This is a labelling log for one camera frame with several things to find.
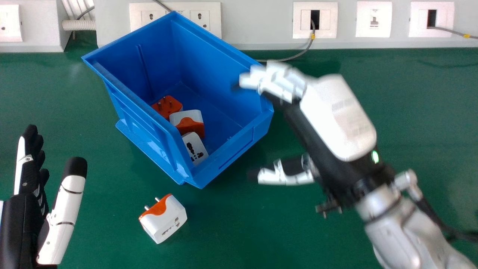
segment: flexible white tube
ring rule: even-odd
[[[86,20],[69,20],[62,21],[62,27],[65,31],[84,31],[84,30],[96,30],[96,21]]]

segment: black rectangular opening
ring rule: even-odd
[[[428,10],[428,21],[426,27],[435,27],[436,23],[436,10]]]
[[[320,22],[320,10],[311,10],[310,19],[314,22],[315,29],[318,30]]]

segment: orange plug adapter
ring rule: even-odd
[[[171,114],[183,111],[183,104],[171,95],[164,96],[151,107],[167,120]]]
[[[169,122],[176,126],[181,135],[195,132],[201,139],[204,139],[206,136],[203,116],[199,110],[187,110],[173,113],[169,117]]]

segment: white switch plate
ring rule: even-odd
[[[222,38],[220,2],[164,2],[164,4]],[[130,3],[130,30],[133,32],[167,13],[168,11],[154,2]]]
[[[337,38],[338,4],[337,2],[294,2],[292,38],[310,38],[311,11],[319,10],[319,26],[315,30],[316,38]]]
[[[390,37],[391,21],[391,2],[358,1],[355,37]]]
[[[451,33],[427,29],[428,10],[436,10],[435,26],[452,30],[454,2],[411,2],[409,37],[451,37]]]
[[[22,42],[20,5],[0,5],[0,42]]]

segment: gray wall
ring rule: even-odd
[[[167,0],[185,2],[186,0]],[[98,45],[105,45],[129,32],[129,3],[148,0],[95,0]],[[292,39],[294,0],[222,0],[223,40],[239,49],[299,49],[306,40]],[[392,0],[390,38],[356,38],[355,0],[337,0],[336,39],[316,39],[312,48],[469,47],[478,40],[409,38],[411,0]],[[454,29],[478,35],[478,0],[455,0]]]

